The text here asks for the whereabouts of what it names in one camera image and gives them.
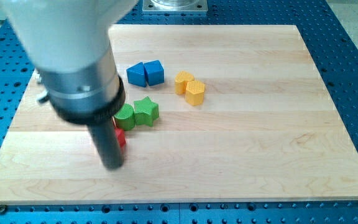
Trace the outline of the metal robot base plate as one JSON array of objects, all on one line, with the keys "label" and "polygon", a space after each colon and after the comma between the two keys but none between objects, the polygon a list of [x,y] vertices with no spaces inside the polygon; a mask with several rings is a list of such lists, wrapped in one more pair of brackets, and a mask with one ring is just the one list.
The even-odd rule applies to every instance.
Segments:
[{"label": "metal robot base plate", "polygon": [[143,0],[143,12],[206,12],[207,0]]}]

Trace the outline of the silver black-ringed tool flange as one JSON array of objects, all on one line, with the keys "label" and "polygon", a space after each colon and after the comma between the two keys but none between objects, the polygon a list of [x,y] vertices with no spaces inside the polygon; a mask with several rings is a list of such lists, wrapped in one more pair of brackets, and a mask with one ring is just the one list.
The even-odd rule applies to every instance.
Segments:
[{"label": "silver black-ringed tool flange", "polygon": [[126,93],[112,48],[75,72],[39,70],[41,84],[57,115],[69,123],[95,125],[111,119],[124,105]]}]

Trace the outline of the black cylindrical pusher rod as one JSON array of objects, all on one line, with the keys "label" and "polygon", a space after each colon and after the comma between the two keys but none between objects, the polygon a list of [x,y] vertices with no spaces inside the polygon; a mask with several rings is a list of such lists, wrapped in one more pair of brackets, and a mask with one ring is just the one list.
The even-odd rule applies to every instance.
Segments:
[{"label": "black cylindrical pusher rod", "polygon": [[103,166],[107,170],[120,168],[124,163],[124,156],[118,143],[112,120],[87,125],[87,128]]}]

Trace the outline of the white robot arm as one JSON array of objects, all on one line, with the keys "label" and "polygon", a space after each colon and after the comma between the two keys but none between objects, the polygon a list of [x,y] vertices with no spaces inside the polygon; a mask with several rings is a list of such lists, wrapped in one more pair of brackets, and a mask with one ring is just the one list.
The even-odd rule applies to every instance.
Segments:
[{"label": "white robot arm", "polygon": [[1,5],[39,72],[42,101],[61,119],[87,126],[105,168],[122,166],[112,117],[126,93],[108,30],[135,2],[10,0]]}]

